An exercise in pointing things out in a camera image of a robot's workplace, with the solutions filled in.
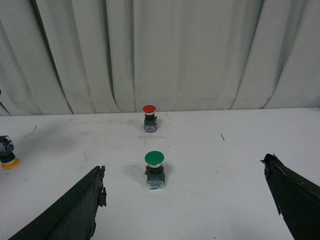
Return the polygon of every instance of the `green push button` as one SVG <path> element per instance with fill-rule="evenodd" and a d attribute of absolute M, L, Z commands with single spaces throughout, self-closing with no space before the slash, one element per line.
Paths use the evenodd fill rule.
<path fill-rule="evenodd" d="M 159 151 L 150 151 L 144 157 L 146 163 L 152 166 L 161 164 L 164 159 L 165 156 L 162 154 L 162 152 Z"/>

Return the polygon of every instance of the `curtain fold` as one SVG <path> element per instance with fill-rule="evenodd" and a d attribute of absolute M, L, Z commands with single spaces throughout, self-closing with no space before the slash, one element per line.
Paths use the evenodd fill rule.
<path fill-rule="evenodd" d="M 119 112 L 110 89 L 101 3 L 37 1 L 66 99 L 75 114 Z"/>
<path fill-rule="evenodd" d="M 13 116 L 318 107 L 319 12 L 318 0 L 2 0 L 0 102 Z"/>
<path fill-rule="evenodd" d="M 71 113 L 28 1 L 0 3 L 0 89 L 11 115 Z"/>
<path fill-rule="evenodd" d="M 304 6 L 303 0 L 264 2 L 232 109 L 262 109 L 271 99 L 291 51 Z"/>
<path fill-rule="evenodd" d="M 293 1 L 297 30 L 274 94 L 265 108 L 320 106 L 320 1 Z"/>
<path fill-rule="evenodd" d="M 122 112 L 136 112 L 134 1 L 106 0 L 114 99 Z"/>
<path fill-rule="evenodd" d="M 134 1 L 137 110 L 229 109 L 262 1 Z"/>

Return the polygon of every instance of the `white table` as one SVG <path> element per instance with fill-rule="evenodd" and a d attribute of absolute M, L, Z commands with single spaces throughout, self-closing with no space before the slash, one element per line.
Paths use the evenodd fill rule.
<path fill-rule="evenodd" d="M 31 222 L 95 166 L 107 207 L 94 240 L 292 240 L 259 161 L 267 153 L 320 185 L 317 108 L 0 117 L 21 158 L 0 169 L 0 239 Z M 145 154 L 164 154 L 149 190 Z"/>

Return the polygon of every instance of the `yellow button base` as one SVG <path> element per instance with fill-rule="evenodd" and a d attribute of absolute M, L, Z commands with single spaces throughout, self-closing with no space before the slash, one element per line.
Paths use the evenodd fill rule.
<path fill-rule="evenodd" d="M 14 167 L 16 167 L 18 164 L 20 163 L 20 158 L 16 157 L 15 160 L 10 163 L 10 164 L 2 164 L 1 167 L 4 170 L 8 170 L 8 169 L 13 169 Z"/>

